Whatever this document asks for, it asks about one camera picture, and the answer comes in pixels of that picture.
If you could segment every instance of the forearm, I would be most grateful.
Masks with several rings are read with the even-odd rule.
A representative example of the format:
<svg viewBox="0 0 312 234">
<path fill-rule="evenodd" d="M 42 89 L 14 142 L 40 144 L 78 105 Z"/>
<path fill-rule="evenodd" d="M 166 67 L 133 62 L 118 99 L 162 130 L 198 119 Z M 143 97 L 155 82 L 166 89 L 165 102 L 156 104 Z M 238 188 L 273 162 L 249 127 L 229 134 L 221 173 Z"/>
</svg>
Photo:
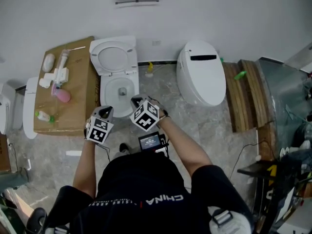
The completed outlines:
<svg viewBox="0 0 312 234">
<path fill-rule="evenodd" d="M 95 143 L 85 140 L 81 157 L 76 169 L 73 187 L 87 193 L 92 198 L 96 196 L 97 179 L 95 169 Z"/>
<path fill-rule="evenodd" d="M 205 151 L 169 117 L 159 122 L 190 176 L 204 165 L 212 165 Z"/>
</svg>

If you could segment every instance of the cardboard piece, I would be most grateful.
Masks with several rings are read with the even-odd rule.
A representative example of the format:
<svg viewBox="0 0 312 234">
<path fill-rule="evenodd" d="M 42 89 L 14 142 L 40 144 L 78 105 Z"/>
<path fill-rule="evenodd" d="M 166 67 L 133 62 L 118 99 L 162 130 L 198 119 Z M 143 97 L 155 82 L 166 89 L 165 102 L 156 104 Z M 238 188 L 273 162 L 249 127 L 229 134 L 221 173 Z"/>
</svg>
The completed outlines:
<svg viewBox="0 0 312 234">
<path fill-rule="evenodd" d="M 113 126 L 114 125 L 109 122 L 91 116 L 90 121 L 87 123 L 86 138 L 98 144 L 104 144 Z"/>
<path fill-rule="evenodd" d="M 130 116 L 132 123 L 148 132 L 159 122 L 159 107 L 145 100 Z"/>
<path fill-rule="evenodd" d="M 55 55 L 54 72 L 63 49 L 69 49 L 70 54 L 65 64 L 69 70 L 69 80 L 62 85 L 62 89 L 71 94 L 68 103 L 59 101 L 51 96 L 51 88 L 42 88 L 38 85 L 36 94 L 35 111 L 44 111 L 54 116 L 55 122 L 49 123 L 34 117 L 34 131 L 44 135 L 57 136 L 84 136 L 86 120 L 90 118 L 93 110 L 100 106 L 99 90 L 100 79 L 90 60 L 90 43 L 94 37 L 88 37 L 78 41 L 70 42 L 53 48 L 49 53 Z M 40 69 L 39 80 L 44 77 L 45 72 Z"/>
<path fill-rule="evenodd" d="M 10 171 L 11 164 L 6 143 L 6 135 L 0 134 L 0 171 Z"/>
</svg>

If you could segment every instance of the sneaker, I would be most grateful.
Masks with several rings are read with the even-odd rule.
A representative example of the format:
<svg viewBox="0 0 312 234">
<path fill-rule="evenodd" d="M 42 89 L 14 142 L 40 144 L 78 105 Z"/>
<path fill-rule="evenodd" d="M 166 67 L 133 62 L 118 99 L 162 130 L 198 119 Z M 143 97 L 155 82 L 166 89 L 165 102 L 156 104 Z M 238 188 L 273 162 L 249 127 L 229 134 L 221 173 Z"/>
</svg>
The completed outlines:
<svg viewBox="0 0 312 234">
<path fill-rule="evenodd" d="M 121 143 L 120 146 L 119 146 L 119 151 L 121 153 L 124 153 L 125 151 L 128 151 L 129 150 L 129 147 L 127 146 L 126 143 Z"/>
</svg>

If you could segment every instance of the black shirt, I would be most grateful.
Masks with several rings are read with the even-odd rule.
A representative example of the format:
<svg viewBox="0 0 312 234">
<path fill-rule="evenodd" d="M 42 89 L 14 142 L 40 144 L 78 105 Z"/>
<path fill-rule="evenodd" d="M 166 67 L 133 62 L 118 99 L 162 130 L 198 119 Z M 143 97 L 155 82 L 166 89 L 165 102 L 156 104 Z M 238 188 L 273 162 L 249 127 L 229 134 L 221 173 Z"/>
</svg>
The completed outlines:
<svg viewBox="0 0 312 234">
<path fill-rule="evenodd" d="M 143 152 L 112 160 L 95 200 L 71 186 L 62 187 L 46 223 L 49 227 L 70 223 L 70 233 L 210 233 L 208 206 L 252 220 L 221 168 L 197 169 L 190 194 L 172 161 Z"/>
</svg>

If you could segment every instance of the white toilet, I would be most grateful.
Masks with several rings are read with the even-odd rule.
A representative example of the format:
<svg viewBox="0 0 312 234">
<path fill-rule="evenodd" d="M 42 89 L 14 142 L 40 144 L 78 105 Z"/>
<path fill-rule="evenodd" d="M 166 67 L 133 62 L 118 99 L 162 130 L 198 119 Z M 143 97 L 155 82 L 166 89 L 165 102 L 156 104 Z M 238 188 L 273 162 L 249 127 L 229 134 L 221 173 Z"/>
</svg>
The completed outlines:
<svg viewBox="0 0 312 234">
<path fill-rule="evenodd" d="M 34 139 L 37 136 L 37 133 L 34 132 L 34 115 L 38 79 L 38 77 L 30 78 L 26 84 L 23 109 L 23 128 L 25 135 L 29 139 Z"/>
<path fill-rule="evenodd" d="M 182 49 L 176 66 L 182 97 L 191 105 L 219 105 L 226 92 L 225 75 L 217 51 L 207 42 L 193 40 Z"/>
<path fill-rule="evenodd" d="M 20 129 L 23 123 L 24 96 L 6 83 L 0 83 L 0 132 L 8 134 L 11 129 Z"/>
<path fill-rule="evenodd" d="M 114 117 L 130 115 L 130 100 L 139 94 L 136 44 L 134 36 L 123 36 L 90 45 L 91 61 L 101 76 L 100 102 L 114 108 Z"/>
</svg>

